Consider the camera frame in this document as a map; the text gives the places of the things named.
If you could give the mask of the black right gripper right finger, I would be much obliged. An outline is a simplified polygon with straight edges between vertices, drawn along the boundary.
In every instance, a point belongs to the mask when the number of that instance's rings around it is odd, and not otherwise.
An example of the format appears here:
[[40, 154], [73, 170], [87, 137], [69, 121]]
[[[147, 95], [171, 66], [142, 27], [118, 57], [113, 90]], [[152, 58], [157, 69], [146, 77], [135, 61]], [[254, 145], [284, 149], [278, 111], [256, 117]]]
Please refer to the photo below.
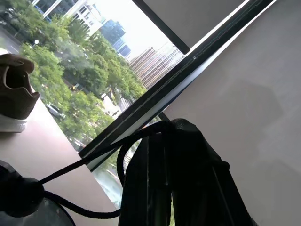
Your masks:
[[255, 226], [230, 165], [186, 119], [168, 122], [164, 134], [168, 179], [177, 226]]

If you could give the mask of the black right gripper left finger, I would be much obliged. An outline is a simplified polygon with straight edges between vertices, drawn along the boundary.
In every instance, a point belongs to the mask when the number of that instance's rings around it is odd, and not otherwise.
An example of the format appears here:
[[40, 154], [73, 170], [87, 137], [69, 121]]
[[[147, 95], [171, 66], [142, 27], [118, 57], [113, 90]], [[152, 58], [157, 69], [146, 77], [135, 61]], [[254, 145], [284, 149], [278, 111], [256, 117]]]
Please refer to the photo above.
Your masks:
[[120, 226], [168, 226], [171, 190], [160, 133], [141, 140], [129, 162], [120, 207]]

